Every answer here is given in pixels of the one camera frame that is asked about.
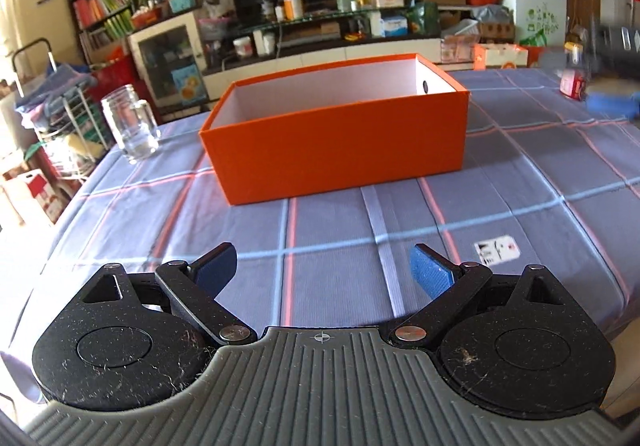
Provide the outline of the white label sticker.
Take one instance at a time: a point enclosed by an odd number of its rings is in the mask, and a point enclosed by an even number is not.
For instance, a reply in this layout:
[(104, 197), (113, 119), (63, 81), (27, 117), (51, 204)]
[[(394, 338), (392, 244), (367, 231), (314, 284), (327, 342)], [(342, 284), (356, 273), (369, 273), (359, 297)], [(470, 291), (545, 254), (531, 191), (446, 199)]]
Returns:
[(521, 250), (511, 236), (500, 236), (474, 243), (480, 264), (491, 267), (512, 262), (521, 256)]

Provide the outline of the blue plaid tablecloth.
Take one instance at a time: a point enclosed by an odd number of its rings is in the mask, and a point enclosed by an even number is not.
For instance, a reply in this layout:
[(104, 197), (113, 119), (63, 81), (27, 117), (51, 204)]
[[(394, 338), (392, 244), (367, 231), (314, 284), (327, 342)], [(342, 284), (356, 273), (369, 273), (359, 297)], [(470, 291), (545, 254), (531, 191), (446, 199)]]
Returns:
[(36, 398), (32, 347), (102, 265), (130, 273), (193, 261), (218, 243), (239, 256), (219, 302), (256, 330), (345, 327), (426, 304), (409, 252), (480, 262), (474, 243), (511, 236), (491, 266), (547, 266), (607, 336), (639, 315), (639, 131), (591, 113), (538, 70), (461, 72), (469, 89), (461, 171), (232, 206), (206, 158), (203, 115), (170, 123), (138, 164), (102, 160), (45, 231), (1, 234), (1, 391)]

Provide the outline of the clear glass mug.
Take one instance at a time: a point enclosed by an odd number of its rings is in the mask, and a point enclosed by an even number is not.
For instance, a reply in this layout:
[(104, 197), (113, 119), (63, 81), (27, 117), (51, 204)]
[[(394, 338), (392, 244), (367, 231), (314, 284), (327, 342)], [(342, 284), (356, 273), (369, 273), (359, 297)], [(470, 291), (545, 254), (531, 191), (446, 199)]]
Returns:
[(149, 158), (160, 146), (160, 128), (149, 102), (132, 85), (115, 89), (101, 99), (105, 120), (120, 151), (130, 163)]

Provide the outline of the orange cardboard box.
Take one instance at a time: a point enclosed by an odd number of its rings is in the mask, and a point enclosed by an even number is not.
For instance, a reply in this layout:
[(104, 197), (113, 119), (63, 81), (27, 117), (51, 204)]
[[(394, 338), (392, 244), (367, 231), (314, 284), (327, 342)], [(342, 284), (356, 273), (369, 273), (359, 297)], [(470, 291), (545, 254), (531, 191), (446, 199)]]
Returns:
[(233, 82), (200, 138), (232, 205), (461, 169), (470, 93), (420, 54)]

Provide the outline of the glass door cabinet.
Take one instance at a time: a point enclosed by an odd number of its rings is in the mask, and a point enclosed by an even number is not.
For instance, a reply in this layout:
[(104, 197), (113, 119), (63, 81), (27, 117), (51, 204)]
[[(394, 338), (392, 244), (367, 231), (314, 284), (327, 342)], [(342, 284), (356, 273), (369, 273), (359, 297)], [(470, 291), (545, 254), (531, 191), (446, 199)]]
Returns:
[(193, 11), (142, 28), (129, 36), (138, 72), (160, 114), (202, 104), (204, 49)]

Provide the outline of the orange white carton floor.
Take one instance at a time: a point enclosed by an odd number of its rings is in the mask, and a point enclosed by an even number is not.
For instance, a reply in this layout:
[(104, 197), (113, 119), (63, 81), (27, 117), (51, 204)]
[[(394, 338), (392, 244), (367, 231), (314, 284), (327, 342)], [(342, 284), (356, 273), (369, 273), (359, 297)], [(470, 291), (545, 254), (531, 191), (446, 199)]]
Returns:
[(473, 70), (488, 68), (518, 68), (527, 66), (528, 51), (513, 44), (476, 44), (473, 51)]

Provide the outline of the white tv cabinet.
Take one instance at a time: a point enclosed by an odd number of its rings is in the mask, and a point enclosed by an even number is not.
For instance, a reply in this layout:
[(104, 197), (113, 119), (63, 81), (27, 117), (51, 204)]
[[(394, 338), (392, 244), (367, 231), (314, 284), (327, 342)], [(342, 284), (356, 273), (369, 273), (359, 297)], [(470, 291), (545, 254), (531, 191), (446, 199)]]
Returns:
[(276, 51), (272, 56), (240, 59), (228, 56), (203, 73), (210, 100), (218, 100), (236, 80), (263, 76), (273, 72), (295, 70), (304, 66), (348, 61), (394, 54), (420, 54), (435, 64), (440, 63), (439, 13), (435, 4), (426, 4), (403, 12), (409, 34), (354, 40), (327, 40)]

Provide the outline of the pink yellow bottle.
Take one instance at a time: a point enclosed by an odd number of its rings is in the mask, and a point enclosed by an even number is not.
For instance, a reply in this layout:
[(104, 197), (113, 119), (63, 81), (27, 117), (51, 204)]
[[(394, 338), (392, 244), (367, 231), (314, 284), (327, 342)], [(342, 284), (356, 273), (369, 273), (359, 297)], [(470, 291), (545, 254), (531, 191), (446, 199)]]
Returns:
[(584, 47), (577, 42), (567, 42), (564, 45), (564, 51), (566, 68), (561, 72), (561, 94), (568, 99), (582, 101), (587, 80), (584, 68)]

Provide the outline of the white standing air conditioner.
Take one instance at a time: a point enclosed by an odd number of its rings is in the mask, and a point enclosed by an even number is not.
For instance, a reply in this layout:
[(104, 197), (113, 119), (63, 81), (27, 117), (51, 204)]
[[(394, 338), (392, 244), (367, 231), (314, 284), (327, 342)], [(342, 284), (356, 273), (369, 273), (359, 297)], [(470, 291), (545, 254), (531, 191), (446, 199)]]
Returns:
[(68, 0), (17, 0), (16, 14), (20, 46), (45, 38), (56, 62), (84, 62)]

